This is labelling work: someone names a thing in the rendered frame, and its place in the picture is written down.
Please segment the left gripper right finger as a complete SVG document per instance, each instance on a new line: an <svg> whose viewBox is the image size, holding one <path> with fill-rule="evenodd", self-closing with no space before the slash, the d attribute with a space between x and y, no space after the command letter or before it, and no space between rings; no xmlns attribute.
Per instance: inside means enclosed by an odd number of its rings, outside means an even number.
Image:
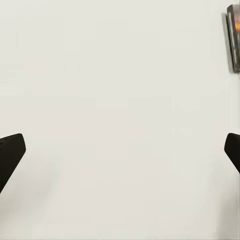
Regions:
<svg viewBox="0 0 240 240"><path fill-rule="evenodd" d="M240 135L228 133L224 151L240 173Z"/></svg>

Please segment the hardback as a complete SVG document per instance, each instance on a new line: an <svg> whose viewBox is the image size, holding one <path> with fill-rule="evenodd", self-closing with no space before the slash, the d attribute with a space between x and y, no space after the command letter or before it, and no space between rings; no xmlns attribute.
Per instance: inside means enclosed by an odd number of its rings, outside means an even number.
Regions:
<svg viewBox="0 0 240 240"><path fill-rule="evenodd" d="M236 72L240 72L240 5L231 4L227 9L231 47Z"/></svg>

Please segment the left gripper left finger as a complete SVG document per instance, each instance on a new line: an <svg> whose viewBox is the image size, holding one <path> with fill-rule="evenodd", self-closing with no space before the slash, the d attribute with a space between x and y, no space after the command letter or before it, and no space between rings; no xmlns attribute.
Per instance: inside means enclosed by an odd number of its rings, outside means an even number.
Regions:
<svg viewBox="0 0 240 240"><path fill-rule="evenodd" d="M22 133L0 138L0 193L26 153Z"/></svg>

